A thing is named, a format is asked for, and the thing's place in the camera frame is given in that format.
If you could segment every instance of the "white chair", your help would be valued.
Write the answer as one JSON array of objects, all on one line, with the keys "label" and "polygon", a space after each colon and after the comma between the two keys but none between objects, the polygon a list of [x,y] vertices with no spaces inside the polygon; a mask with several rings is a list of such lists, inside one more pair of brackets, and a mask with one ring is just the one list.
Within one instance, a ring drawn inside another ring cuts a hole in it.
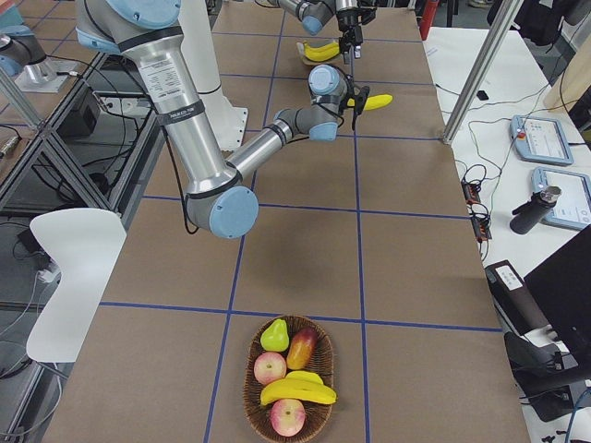
[{"label": "white chair", "polygon": [[31,221],[30,229],[62,276],[30,333],[27,354],[40,363],[73,363],[126,231],[113,212],[89,208],[43,214]]}]

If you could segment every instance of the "fruit basket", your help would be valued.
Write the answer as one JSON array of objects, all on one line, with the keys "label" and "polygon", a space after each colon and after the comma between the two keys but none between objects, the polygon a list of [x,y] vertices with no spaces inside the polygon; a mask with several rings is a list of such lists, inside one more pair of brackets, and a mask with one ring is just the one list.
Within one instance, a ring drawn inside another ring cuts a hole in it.
[{"label": "fruit basket", "polygon": [[[316,343],[314,353],[312,354],[312,357],[305,369],[318,374],[322,378],[324,385],[332,388],[332,345],[331,340],[326,332],[319,325],[306,317],[283,316],[279,318],[285,320],[290,339],[303,328],[311,327],[316,330],[318,333],[318,341]],[[250,343],[247,373],[245,376],[243,391],[245,412],[247,414],[248,421],[255,431],[257,431],[257,433],[266,440],[277,443],[304,443],[310,441],[324,427],[331,415],[332,405],[318,404],[311,401],[302,401],[306,411],[306,421],[304,422],[304,427],[292,437],[282,437],[275,432],[271,425],[270,418],[272,404],[266,406],[262,406],[260,404],[260,393],[263,389],[263,386],[255,379],[254,376],[255,361],[262,353],[265,352],[260,345],[260,336],[274,320],[275,318],[261,326]],[[287,351],[281,354],[283,356],[287,356]]]}]

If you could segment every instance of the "red apple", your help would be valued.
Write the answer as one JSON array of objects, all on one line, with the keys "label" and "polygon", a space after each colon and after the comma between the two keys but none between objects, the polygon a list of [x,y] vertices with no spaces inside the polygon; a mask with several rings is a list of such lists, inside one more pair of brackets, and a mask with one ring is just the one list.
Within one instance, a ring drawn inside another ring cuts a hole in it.
[{"label": "red apple", "polygon": [[304,427],[306,411],[300,400],[281,399],[271,408],[271,425],[277,434],[291,437]]},{"label": "red apple", "polygon": [[262,353],[255,361],[255,378],[261,385],[285,377],[287,364],[280,353]]}]

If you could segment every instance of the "pear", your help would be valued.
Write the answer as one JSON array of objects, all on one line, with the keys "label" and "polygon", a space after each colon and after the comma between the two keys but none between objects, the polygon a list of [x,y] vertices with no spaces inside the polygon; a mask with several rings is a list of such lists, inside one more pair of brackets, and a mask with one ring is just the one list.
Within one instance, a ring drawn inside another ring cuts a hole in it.
[{"label": "pear", "polygon": [[289,347],[287,323],[282,318],[275,319],[260,335],[260,345],[265,351],[282,353]]}]

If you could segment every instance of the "banana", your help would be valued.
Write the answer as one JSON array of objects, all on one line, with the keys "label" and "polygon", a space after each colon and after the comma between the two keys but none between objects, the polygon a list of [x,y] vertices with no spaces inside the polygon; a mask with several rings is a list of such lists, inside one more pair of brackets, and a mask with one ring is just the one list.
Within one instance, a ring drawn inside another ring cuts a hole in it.
[{"label": "banana", "polygon": [[320,404],[336,402],[336,392],[328,386],[297,378],[281,378],[265,386],[260,393],[263,406],[280,399],[314,401]]},{"label": "banana", "polygon": [[[388,106],[391,101],[392,95],[390,94],[373,95],[371,97],[368,97],[368,101],[366,102],[366,105],[363,108],[363,110],[372,111],[374,109],[383,108],[384,106]],[[355,101],[353,99],[349,99],[347,105],[353,106],[355,105]]]},{"label": "banana", "polygon": [[313,383],[319,383],[321,385],[324,384],[324,382],[322,381],[322,378],[320,378],[320,376],[318,374],[316,374],[315,372],[310,372],[310,371],[292,371],[290,373],[288,373],[285,378],[295,378],[298,380],[306,380],[306,381],[311,381]]},{"label": "banana", "polygon": [[304,55],[312,62],[326,62],[337,56],[339,53],[339,43],[337,42],[325,44],[320,48],[312,47],[304,42]]}]

